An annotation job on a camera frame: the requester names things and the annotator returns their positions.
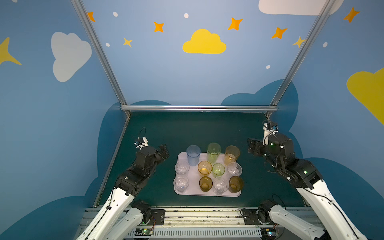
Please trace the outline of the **clear faceted glass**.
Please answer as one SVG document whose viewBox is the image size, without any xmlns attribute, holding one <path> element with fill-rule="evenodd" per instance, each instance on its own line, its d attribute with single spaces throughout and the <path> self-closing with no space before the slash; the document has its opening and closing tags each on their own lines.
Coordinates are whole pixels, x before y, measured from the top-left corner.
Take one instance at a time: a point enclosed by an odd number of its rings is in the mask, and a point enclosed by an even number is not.
<svg viewBox="0 0 384 240">
<path fill-rule="evenodd" d="M 222 195 L 229 188 L 229 180 L 224 177 L 215 178 L 213 181 L 213 189 L 216 195 Z"/>
<path fill-rule="evenodd" d="M 178 162 L 175 165 L 175 171 L 177 175 L 185 175 L 189 172 L 190 165 L 186 162 Z"/>
<path fill-rule="evenodd" d="M 183 193 L 189 187 L 189 179 L 184 175 L 176 176 L 174 179 L 174 189 L 176 192 Z"/>
<path fill-rule="evenodd" d="M 242 174 L 243 169 L 242 169 L 240 164 L 234 162 L 234 163 L 230 163 L 227 166 L 227 172 L 231 176 L 238 176 L 239 177 Z"/>
</svg>

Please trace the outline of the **tall orange glass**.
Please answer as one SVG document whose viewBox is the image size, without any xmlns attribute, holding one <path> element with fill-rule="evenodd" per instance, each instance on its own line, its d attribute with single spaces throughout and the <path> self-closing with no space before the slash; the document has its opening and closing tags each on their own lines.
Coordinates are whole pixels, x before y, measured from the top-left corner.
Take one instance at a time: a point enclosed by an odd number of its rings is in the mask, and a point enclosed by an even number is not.
<svg viewBox="0 0 384 240">
<path fill-rule="evenodd" d="M 224 164 L 228 166 L 229 164 L 236 162 L 240 154 L 241 154 L 241 151 L 238 147 L 233 145 L 228 146 L 225 150 Z"/>
</svg>

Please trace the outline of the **tall clear bluish glass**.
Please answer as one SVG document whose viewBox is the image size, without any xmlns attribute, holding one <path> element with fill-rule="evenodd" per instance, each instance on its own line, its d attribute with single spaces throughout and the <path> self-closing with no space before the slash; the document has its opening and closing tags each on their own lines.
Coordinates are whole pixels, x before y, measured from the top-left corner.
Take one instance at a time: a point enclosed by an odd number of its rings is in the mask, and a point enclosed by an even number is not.
<svg viewBox="0 0 384 240">
<path fill-rule="evenodd" d="M 200 161 L 200 147 L 197 145 L 190 145 L 188 146 L 186 153 L 189 165 L 192 167 L 197 166 Z"/>
</svg>

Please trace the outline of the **dark amber textured glass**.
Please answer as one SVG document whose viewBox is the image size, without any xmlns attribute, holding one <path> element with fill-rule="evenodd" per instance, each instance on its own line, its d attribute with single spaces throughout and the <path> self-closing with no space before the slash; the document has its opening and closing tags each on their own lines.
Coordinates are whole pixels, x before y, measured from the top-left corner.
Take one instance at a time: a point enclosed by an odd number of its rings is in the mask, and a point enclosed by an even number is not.
<svg viewBox="0 0 384 240">
<path fill-rule="evenodd" d="M 199 180 L 199 187 L 201 191 L 208 192 L 213 186 L 213 181 L 210 177 L 204 176 Z"/>
<path fill-rule="evenodd" d="M 239 176 L 232 176 L 229 179 L 229 191 L 231 193 L 238 193 L 244 188 L 244 180 Z"/>
</svg>

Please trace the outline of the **tall green glass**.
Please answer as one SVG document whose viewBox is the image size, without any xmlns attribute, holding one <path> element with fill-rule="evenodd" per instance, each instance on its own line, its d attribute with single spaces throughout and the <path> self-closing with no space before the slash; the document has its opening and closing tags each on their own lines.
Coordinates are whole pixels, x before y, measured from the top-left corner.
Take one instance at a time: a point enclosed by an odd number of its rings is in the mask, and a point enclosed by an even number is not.
<svg viewBox="0 0 384 240">
<path fill-rule="evenodd" d="M 207 147 L 207 160 L 214 164 L 221 154 L 221 146 L 218 143 L 210 143 Z"/>
</svg>

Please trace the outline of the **small green glass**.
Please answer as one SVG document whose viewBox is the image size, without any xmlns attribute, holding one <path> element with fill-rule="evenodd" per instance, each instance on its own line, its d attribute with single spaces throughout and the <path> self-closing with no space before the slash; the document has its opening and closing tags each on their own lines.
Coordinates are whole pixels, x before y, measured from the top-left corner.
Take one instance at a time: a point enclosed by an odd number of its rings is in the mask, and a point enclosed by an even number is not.
<svg viewBox="0 0 384 240">
<path fill-rule="evenodd" d="M 213 165 L 212 173 L 215 178 L 223 176 L 225 172 L 226 172 L 226 168 L 223 164 L 215 163 Z"/>
</svg>

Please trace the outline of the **orange short glass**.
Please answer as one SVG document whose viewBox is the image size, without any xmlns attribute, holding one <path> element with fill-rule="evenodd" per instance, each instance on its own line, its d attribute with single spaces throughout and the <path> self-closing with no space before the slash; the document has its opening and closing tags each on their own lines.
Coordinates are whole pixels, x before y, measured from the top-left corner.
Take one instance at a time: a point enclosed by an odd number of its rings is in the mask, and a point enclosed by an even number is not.
<svg viewBox="0 0 384 240">
<path fill-rule="evenodd" d="M 201 161 L 198 164 L 198 171 L 201 175 L 209 175 L 212 172 L 213 166 L 209 161 Z"/>
</svg>

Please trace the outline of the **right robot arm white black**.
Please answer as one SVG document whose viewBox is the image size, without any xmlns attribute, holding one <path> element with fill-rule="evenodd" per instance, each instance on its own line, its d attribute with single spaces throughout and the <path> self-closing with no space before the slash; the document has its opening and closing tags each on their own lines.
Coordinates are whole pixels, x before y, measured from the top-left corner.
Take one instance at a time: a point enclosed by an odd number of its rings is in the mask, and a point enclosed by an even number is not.
<svg viewBox="0 0 384 240">
<path fill-rule="evenodd" d="M 314 164 L 296 157 L 290 138 L 271 132 L 262 140 L 248 139 L 248 152 L 265 158 L 309 203 L 323 227 L 314 226 L 289 213 L 273 200 L 266 200 L 259 205 L 257 214 L 261 224 L 280 225 L 302 240 L 366 239 L 332 196 Z"/>
</svg>

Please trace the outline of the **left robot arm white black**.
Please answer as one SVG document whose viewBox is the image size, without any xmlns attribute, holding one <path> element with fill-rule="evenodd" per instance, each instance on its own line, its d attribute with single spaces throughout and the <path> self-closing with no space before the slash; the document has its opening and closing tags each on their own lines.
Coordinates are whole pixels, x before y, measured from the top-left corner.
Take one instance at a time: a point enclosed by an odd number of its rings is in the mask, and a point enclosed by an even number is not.
<svg viewBox="0 0 384 240">
<path fill-rule="evenodd" d="M 102 209 L 77 239 L 122 240 L 134 228 L 147 223 L 151 206 L 134 199 L 154 175 L 156 167 L 169 156 L 166 145 L 139 149 L 133 164 L 118 177 Z"/>
</svg>

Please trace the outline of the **left controller board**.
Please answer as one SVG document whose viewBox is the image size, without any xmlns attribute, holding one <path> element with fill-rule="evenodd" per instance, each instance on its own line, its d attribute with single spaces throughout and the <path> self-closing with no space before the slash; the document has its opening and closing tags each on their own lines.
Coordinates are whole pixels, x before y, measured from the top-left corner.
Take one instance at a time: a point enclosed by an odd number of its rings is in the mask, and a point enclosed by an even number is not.
<svg viewBox="0 0 384 240">
<path fill-rule="evenodd" d="M 153 235 L 154 231 L 152 229 L 136 229 L 135 230 L 135 237 L 151 237 Z"/>
</svg>

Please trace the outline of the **controller board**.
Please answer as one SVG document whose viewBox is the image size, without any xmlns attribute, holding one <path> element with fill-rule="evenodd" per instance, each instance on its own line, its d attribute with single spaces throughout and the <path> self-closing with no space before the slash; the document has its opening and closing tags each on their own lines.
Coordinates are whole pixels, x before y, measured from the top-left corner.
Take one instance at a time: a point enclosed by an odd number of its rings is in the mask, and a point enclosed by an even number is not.
<svg viewBox="0 0 384 240">
<path fill-rule="evenodd" d="M 135 237 L 151 237 L 153 235 L 154 231 L 152 229 L 136 229 L 135 230 Z"/>
<path fill-rule="evenodd" d="M 275 240 L 277 238 L 277 232 L 272 228 L 261 228 L 262 240 Z"/>
</svg>

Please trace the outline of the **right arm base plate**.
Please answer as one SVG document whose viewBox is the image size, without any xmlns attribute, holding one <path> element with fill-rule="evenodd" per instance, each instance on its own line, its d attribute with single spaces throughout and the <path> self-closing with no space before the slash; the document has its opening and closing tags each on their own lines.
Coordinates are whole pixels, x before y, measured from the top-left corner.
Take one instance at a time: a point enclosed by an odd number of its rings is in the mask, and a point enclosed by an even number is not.
<svg viewBox="0 0 384 240">
<path fill-rule="evenodd" d="M 241 209 L 241 216 L 246 225 L 269 225 L 271 220 L 265 210 L 259 209 Z"/>
</svg>

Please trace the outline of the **aluminium frame left post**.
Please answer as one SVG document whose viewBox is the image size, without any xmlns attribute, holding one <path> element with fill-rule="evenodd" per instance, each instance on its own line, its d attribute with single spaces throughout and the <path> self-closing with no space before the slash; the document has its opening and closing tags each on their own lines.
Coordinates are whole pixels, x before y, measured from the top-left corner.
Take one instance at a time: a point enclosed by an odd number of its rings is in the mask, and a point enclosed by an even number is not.
<svg viewBox="0 0 384 240">
<path fill-rule="evenodd" d="M 90 20 L 89 16 L 88 16 L 88 13 L 86 11 L 86 8 L 84 6 L 84 3 L 83 1 L 80 1 L 80 0 L 71 0 L 71 3 L 91 41 L 91 44 L 101 62 L 101 65 L 107 75 L 107 78 L 109 79 L 110 81 L 110 84 L 121 104 L 121 107 L 123 105 L 126 105 L 127 104 L 127 101 L 124 97 L 124 94 L 121 90 L 121 87 L 118 83 L 118 80 L 112 70 L 112 67 L 107 59 L 107 56 L 103 50 L 103 47 L 99 41 L 99 38 L 96 34 L 96 31 L 93 27 L 93 24 L 92 24 L 92 21 Z"/>
</svg>

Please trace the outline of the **aluminium frame post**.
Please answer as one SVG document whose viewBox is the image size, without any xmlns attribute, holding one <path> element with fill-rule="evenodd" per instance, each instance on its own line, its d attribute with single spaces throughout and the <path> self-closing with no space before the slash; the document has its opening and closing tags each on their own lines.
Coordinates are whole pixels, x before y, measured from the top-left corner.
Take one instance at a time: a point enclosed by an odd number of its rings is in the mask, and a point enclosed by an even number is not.
<svg viewBox="0 0 384 240">
<path fill-rule="evenodd" d="M 91 41 L 91 44 L 101 62 L 101 65 L 107 75 L 107 78 L 109 79 L 110 81 L 110 84 L 121 104 L 121 107 L 123 105 L 126 105 L 127 104 L 127 101 L 124 97 L 124 94 L 121 90 L 121 87 L 118 83 L 118 80 L 112 70 L 112 67 L 107 59 L 107 56 L 103 50 L 103 47 L 99 41 L 99 38 L 96 34 L 96 31 L 93 27 L 93 24 L 92 24 L 92 21 L 90 20 L 89 16 L 88 16 L 88 13 L 86 11 L 86 8 L 84 6 L 84 3 L 83 1 L 80 1 L 80 0 L 71 0 L 71 3 Z"/>
<path fill-rule="evenodd" d="M 319 15 L 317 16 L 313 26 L 311 27 L 307 38 L 304 42 L 304 44 L 300 47 L 300 50 L 295 57 L 287 75 L 283 79 L 281 85 L 279 86 L 276 94 L 274 95 L 269 110 L 266 111 L 266 118 L 270 119 L 273 112 L 276 112 L 278 110 L 278 104 L 281 101 L 283 95 L 287 91 L 290 83 L 292 82 L 294 76 L 296 75 L 297 71 L 299 70 L 301 64 L 303 63 L 306 55 L 310 51 L 313 43 L 316 41 L 318 35 L 320 34 L 321 30 L 323 29 L 324 25 L 326 24 L 329 16 L 331 15 L 331 10 L 333 6 L 335 5 L 336 0 L 327 0 L 325 1 L 325 4 L 323 8 L 321 9 Z"/>
</svg>

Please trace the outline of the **aluminium frame right post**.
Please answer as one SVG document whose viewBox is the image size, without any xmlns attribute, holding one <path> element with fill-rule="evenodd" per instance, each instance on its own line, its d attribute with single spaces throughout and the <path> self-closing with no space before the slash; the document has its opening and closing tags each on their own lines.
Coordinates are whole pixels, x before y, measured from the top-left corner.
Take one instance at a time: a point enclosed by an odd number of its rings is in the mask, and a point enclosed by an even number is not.
<svg viewBox="0 0 384 240">
<path fill-rule="evenodd" d="M 301 64 L 303 63 L 306 55 L 310 51 L 313 43 L 316 41 L 318 35 L 320 34 L 321 30 L 323 29 L 324 25 L 326 24 L 329 16 L 331 15 L 331 10 L 333 6 L 335 5 L 336 0 L 327 0 L 325 1 L 325 4 L 323 8 L 321 9 L 319 15 L 317 16 L 313 26 L 311 27 L 307 38 L 304 42 L 304 44 L 300 47 L 300 50 L 295 57 L 287 75 L 283 79 L 281 85 L 279 86 L 276 94 L 274 95 L 269 110 L 266 111 L 266 118 L 270 119 L 273 112 L 276 112 L 278 110 L 278 104 L 281 101 L 283 95 L 287 91 L 290 83 L 292 82 L 294 76 L 296 75 L 297 71 L 299 70 Z"/>
</svg>

